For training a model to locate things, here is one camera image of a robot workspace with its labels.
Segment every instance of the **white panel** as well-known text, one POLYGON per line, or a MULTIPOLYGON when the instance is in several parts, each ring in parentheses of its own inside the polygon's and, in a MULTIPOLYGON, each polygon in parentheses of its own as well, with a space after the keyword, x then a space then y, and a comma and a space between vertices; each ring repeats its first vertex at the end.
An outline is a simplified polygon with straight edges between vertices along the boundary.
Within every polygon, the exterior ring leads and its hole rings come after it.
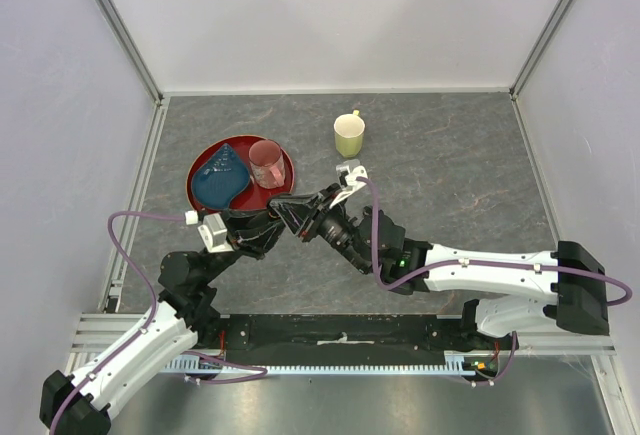
POLYGON ((557 0, 115 0, 165 91, 507 87, 557 0))
POLYGON ((0 432, 38 434, 42 382, 95 311, 152 102, 94 0, 0 0, 0 432))
MULTIPOLYGON (((562 235, 582 242, 608 275, 640 293, 637 2, 577 0, 521 105, 562 235)), ((640 295, 610 316, 637 403, 640 295)))

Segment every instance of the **mug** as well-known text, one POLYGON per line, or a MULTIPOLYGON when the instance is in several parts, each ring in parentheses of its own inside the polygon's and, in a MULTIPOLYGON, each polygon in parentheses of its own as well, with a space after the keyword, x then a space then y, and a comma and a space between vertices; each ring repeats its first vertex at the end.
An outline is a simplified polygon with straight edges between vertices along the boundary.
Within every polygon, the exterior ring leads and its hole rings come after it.
POLYGON ((362 148, 364 138, 364 120, 360 118, 360 111, 340 115, 333 124, 336 137, 336 150, 344 158, 355 157, 362 148))
POLYGON ((284 157, 282 149, 273 140, 260 140, 249 149, 251 171, 262 188, 278 188, 284 185, 284 157))

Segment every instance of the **light green cup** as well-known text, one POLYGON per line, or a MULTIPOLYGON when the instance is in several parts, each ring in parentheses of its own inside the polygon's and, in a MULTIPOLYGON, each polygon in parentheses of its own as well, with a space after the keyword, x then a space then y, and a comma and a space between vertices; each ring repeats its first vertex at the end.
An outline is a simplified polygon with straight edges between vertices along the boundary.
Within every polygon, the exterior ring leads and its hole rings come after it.
POLYGON ((353 158, 362 148, 364 139, 364 120, 360 118, 360 112, 340 115, 333 124, 333 132, 336 136, 336 149, 344 158, 353 158))

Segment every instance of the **blue plate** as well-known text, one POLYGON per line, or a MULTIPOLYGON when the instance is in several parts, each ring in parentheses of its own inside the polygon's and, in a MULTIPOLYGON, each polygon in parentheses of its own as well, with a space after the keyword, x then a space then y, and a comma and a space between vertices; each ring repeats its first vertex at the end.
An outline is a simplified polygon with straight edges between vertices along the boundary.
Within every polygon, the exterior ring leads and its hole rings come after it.
POLYGON ((249 185, 249 169, 228 143, 225 143, 193 175, 191 192, 212 210, 229 208, 231 201, 249 185))

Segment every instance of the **red tray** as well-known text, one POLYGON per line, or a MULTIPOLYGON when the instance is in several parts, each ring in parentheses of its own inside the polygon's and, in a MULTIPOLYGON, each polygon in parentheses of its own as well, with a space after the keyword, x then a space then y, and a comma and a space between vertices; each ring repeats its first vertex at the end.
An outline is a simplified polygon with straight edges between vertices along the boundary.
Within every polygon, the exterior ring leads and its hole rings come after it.
POLYGON ((220 140, 219 142, 214 143, 209 148, 207 148, 204 152, 200 154, 196 161, 193 162, 191 168, 189 169, 189 175, 187 175, 187 198, 189 199, 189 203, 196 210, 206 210, 209 213, 216 213, 219 210, 213 210, 209 207, 205 207, 201 203, 199 203, 193 193, 191 193, 191 179, 193 175, 198 171, 198 169, 204 165, 207 160, 209 160, 214 153, 218 151, 222 145, 228 143, 231 145, 240 159, 247 165, 249 169, 249 174, 251 175, 251 181, 247 188, 240 193, 236 198, 231 201, 231 205, 229 208, 234 210, 260 210, 262 208, 266 208, 267 201, 269 198, 277 195, 279 193, 291 193, 293 190, 293 184, 295 182, 295 172, 293 170, 293 163, 291 163, 291 158, 282 150, 282 155, 284 158, 284 169, 285 169, 285 182, 282 187, 267 189, 262 188, 257 183, 253 181, 253 174, 251 173, 251 164, 249 163, 249 149, 251 145, 260 140, 264 140, 263 137, 258 137, 256 135, 239 135, 237 137, 229 137, 224 140, 220 140))

